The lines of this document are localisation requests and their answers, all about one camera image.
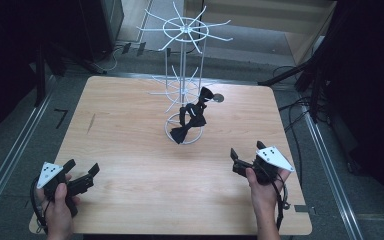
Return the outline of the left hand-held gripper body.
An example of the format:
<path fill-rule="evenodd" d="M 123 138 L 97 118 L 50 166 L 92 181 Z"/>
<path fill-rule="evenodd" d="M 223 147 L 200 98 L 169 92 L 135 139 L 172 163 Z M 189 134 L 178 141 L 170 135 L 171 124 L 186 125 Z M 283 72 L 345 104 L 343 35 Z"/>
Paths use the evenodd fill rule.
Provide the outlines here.
<path fill-rule="evenodd" d="M 67 186 L 66 205 L 70 209 L 72 217 L 78 213 L 77 207 L 72 199 L 73 196 L 85 193 L 94 185 L 94 177 L 90 177 L 88 172 L 78 179 L 68 181 L 63 171 L 63 166 L 45 162 L 37 182 L 37 188 L 44 190 L 44 195 L 48 200 L 53 200 L 55 191 L 60 183 Z"/>

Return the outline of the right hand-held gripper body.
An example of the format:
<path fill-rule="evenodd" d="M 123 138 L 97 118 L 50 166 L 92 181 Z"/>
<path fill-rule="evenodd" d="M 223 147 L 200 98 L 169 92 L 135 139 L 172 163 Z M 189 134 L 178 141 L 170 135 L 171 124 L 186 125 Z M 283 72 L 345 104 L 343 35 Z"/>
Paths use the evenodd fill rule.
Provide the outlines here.
<path fill-rule="evenodd" d="M 251 168 L 255 172 L 257 181 L 261 185 L 273 183 L 280 169 L 289 172 L 295 171 L 295 168 L 275 146 L 257 150 L 252 163 L 240 159 L 238 162 L 233 161 L 232 171 L 243 177 L 246 176 L 247 168 Z"/>

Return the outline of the black bow tie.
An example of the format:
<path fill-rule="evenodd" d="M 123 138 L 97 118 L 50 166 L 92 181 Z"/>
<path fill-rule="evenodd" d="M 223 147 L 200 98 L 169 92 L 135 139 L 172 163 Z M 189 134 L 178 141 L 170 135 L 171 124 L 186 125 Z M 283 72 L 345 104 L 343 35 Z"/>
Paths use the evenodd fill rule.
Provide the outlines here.
<path fill-rule="evenodd" d="M 177 144 L 184 142 L 188 131 L 193 127 L 203 127 L 206 125 L 206 119 L 203 115 L 204 106 L 201 104 L 189 103 L 179 109 L 180 127 L 173 128 L 170 136 Z"/>
<path fill-rule="evenodd" d="M 204 109 L 206 108 L 206 102 L 209 100 L 212 100 L 214 97 L 213 92 L 206 88 L 202 87 L 200 91 L 200 95 L 198 98 L 198 102 L 194 105 L 193 111 L 196 115 L 202 114 L 204 112 Z"/>

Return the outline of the white wire display rack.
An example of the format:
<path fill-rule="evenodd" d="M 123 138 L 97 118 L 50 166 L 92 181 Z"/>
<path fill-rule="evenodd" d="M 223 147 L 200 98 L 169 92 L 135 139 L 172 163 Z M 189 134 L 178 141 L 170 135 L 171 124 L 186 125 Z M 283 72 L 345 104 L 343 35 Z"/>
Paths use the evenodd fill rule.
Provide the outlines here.
<path fill-rule="evenodd" d="M 160 51 L 164 52 L 165 74 L 162 77 L 152 77 L 152 80 L 162 84 L 164 89 L 160 92 L 150 92 L 150 95 L 165 96 L 169 100 L 170 105 L 166 109 L 166 113 L 172 113 L 172 115 L 166 120 L 164 131 L 168 139 L 176 143 L 170 136 L 170 131 L 173 128 L 180 127 L 179 109 L 189 103 L 196 104 L 201 88 L 208 88 L 207 85 L 202 83 L 207 39 L 229 42 L 231 38 L 222 38 L 210 33 L 212 28 L 225 26 L 230 21 L 215 24 L 204 23 L 201 17 L 206 12 L 205 6 L 202 7 L 196 17 L 182 16 L 176 4 L 173 4 L 173 9 L 176 12 L 176 16 L 169 19 L 162 18 L 146 10 L 145 14 L 147 17 L 161 20 L 162 25 L 156 29 L 138 27 L 138 30 L 141 32 L 161 32 L 168 38 L 166 43 L 160 48 Z M 187 46 L 190 44 L 193 45 L 200 55 L 200 65 L 188 75 Z M 204 126 L 191 128 L 184 142 L 179 145 L 197 142 L 203 132 Z"/>

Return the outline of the person's right hand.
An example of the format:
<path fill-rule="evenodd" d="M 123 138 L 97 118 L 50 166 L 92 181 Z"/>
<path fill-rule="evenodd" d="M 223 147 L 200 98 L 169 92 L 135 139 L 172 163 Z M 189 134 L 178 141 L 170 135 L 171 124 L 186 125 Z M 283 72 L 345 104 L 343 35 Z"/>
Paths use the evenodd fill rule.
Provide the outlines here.
<path fill-rule="evenodd" d="M 255 172 L 251 168 L 246 169 L 246 177 L 251 188 L 251 201 L 257 217 L 274 218 L 278 196 L 289 175 L 289 171 L 281 169 L 273 184 L 261 185 Z"/>

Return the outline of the person's left hand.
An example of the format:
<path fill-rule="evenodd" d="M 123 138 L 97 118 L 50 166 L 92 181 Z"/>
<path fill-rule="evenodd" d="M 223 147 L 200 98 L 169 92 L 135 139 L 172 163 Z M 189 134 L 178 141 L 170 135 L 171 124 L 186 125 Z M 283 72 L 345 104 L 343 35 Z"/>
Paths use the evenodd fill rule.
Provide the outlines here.
<path fill-rule="evenodd" d="M 74 222 L 70 209 L 66 205 L 66 184 L 60 183 L 57 186 L 53 201 L 47 200 L 42 189 L 36 189 L 36 194 L 42 207 L 46 208 L 45 220 L 48 234 L 60 233 L 73 235 Z"/>

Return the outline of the black metal stand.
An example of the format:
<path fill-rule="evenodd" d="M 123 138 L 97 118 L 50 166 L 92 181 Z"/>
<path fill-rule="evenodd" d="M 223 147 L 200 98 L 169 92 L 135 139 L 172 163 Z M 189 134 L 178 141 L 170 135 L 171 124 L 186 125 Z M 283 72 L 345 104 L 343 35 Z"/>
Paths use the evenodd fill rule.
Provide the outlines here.
<path fill-rule="evenodd" d="M 322 85 L 322 67 L 321 62 L 324 53 L 321 50 L 317 50 L 307 61 L 304 63 L 292 67 L 284 73 L 278 76 L 272 77 L 269 80 L 258 81 L 259 86 L 270 87 L 277 84 L 291 76 L 295 76 L 300 73 L 298 80 L 294 84 L 294 88 L 298 92 L 304 92 L 309 87 L 312 87 L 309 103 L 309 114 L 314 123 L 317 123 L 317 112 L 318 112 L 318 99 L 321 92 Z"/>
<path fill-rule="evenodd" d="M 48 64 L 52 73 L 58 76 L 63 76 L 66 71 L 66 67 L 62 61 L 63 57 L 69 58 L 92 74 L 105 75 L 107 73 L 106 70 L 99 70 L 97 67 L 93 67 L 91 64 L 57 43 L 42 42 L 38 45 L 36 50 L 35 107 L 38 107 L 44 101 L 46 96 L 45 64 Z"/>

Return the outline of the dark cabinet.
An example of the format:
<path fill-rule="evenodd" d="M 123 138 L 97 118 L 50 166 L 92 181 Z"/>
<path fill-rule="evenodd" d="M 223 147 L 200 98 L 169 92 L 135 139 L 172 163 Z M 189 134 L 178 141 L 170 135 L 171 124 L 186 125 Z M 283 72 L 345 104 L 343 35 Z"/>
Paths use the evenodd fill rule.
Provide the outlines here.
<path fill-rule="evenodd" d="M 113 51 L 124 20 L 121 0 L 78 0 L 85 34 L 85 58 L 99 61 Z"/>

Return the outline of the aluminium floor rail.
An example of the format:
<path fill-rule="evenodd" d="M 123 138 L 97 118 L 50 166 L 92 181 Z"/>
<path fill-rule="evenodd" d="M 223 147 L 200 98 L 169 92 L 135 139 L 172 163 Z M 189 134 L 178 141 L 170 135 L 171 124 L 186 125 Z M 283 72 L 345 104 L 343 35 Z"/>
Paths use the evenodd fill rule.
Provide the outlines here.
<path fill-rule="evenodd" d="M 309 114 L 305 116 L 305 119 L 347 235 L 350 240 L 364 240 L 356 215 L 336 172 L 321 132 Z"/>
<path fill-rule="evenodd" d="M 46 90 L 44 99 L 37 107 L 33 108 L 29 118 L 21 129 L 21 132 L 18 134 L 15 142 L 6 154 L 4 161 L 0 166 L 0 195 L 5 188 L 10 176 L 12 175 L 12 172 L 17 166 L 18 161 L 23 154 L 27 144 L 29 143 L 32 134 L 42 119 L 42 116 L 49 105 L 50 98 L 56 85 L 57 78 L 54 75 L 51 75 L 45 82 Z"/>

